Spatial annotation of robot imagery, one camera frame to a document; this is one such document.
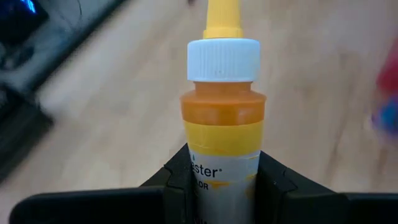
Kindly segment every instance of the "yellow dropper tip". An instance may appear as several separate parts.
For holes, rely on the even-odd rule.
[[[240,0],[209,0],[203,38],[242,37]]]

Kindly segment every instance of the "plastic bottle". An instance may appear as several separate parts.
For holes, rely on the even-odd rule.
[[[260,44],[244,39],[239,0],[209,0],[204,39],[188,45],[181,97],[192,169],[196,223],[254,223],[254,187],[266,97],[251,90]]]
[[[377,137],[388,149],[398,148],[398,39],[377,78],[371,117]]]

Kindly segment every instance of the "wooden floor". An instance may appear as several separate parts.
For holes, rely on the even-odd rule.
[[[262,42],[264,151],[337,191],[398,192],[398,151],[366,128],[374,80],[398,31],[395,0],[243,0]],[[206,1],[135,0],[40,92],[57,122],[0,186],[0,223],[40,192],[134,187],[184,144],[186,45]]]

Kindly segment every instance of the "blue object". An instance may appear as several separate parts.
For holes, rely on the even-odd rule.
[[[23,2],[26,7],[33,12],[34,14],[36,14],[36,8],[35,8],[35,4],[32,2],[32,0],[20,0],[21,2]]]
[[[389,134],[398,134],[398,98],[391,98],[386,105],[384,105],[379,114],[374,116],[373,121],[376,126]]]

